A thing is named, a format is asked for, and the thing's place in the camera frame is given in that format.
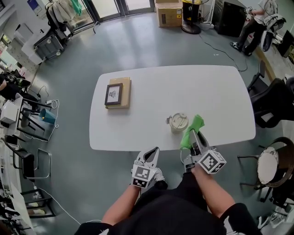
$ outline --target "green cloth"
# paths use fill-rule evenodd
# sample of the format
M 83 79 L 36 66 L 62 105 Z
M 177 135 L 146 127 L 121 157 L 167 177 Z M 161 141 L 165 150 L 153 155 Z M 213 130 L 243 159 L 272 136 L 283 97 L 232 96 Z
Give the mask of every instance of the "green cloth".
M 71 0 L 73 4 L 73 9 L 78 15 L 82 14 L 82 5 L 79 3 L 79 0 Z
M 202 117 L 200 117 L 200 115 L 197 114 L 194 117 L 192 124 L 187 128 L 187 130 L 181 140 L 181 149 L 182 148 L 187 148 L 187 149 L 192 148 L 192 144 L 190 144 L 190 131 L 195 130 L 196 133 L 198 134 L 199 129 L 203 126 L 204 126 L 204 120 L 202 119 Z

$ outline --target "black sleeve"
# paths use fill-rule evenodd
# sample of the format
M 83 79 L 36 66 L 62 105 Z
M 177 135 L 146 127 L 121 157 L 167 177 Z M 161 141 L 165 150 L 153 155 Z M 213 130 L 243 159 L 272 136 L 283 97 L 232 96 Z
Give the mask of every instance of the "black sleeve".
M 105 223 L 83 223 L 74 235 L 98 235 L 111 227 L 112 225 Z
M 220 219 L 224 222 L 226 234 L 236 232 L 236 234 L 261 235 L 247 207 L 242 203 L 231 206 Z
M 3 83 L 4 80 L 5 80 L 4 75 L 0 74 L 0 85 Z

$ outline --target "black round base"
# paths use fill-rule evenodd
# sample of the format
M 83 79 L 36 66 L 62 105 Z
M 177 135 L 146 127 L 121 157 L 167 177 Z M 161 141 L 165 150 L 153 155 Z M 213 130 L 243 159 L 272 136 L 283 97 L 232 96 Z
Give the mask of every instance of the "black round base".
M 199 34 L 201 33 L 201 28 L 191 22 L 182 22 L 182 30 L 188 34 Z

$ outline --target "white desk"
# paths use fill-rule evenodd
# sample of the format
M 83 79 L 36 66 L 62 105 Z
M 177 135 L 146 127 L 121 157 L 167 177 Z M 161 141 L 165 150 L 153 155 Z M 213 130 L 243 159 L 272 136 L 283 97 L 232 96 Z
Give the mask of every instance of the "white desk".
M 108 110 L 105 93 L 112 78 L 132 80 L 130 108 Z M 231 66 L 187 65 L 107 73 L 98 79 L 90 112 L 90 146 L 95 150 L 141 151 L 180 148 L 182 134 L 172 134 L 169 115 L 199 114 L 209 145 L 255 137 L 254 115 L 245 84 Z

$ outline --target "picture frame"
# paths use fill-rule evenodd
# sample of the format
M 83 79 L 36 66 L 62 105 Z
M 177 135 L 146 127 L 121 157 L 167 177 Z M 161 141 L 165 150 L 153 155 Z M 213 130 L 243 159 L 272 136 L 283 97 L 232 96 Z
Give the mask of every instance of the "picture frame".
M 123 93 L 123 84 L 122 83 L 107 85 L 104 104 L 106 106 L 120 105 L 122 93 Z

